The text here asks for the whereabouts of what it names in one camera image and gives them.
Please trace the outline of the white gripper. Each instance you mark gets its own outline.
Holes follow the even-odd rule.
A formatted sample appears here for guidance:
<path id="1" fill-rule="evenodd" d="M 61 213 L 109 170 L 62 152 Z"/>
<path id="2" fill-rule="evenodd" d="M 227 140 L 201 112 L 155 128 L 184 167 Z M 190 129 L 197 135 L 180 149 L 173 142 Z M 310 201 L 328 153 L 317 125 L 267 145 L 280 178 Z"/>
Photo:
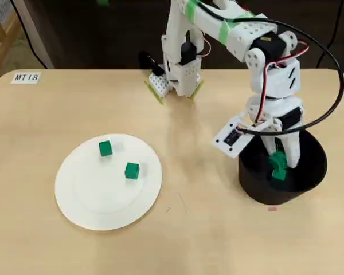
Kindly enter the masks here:
<path id="1" fill-rule="evenodd" d="M 303 113 L 303 101 L 298 97 L 289 96 L 276 100 L 266 99 L 259 119 L 259 124 L 261 124 L 261 121 L 273 119 L 273 123 L 264 129 L 264 132 L 276 132 L 276 135 L 287 134 L 283 137 L 283 148 L 290 168 L 296 168 L 300 159 L 298 131 L 304 129 Z M 261 140 L 269 156 L 277 152 L 274 136 L 261 136 Z"/>

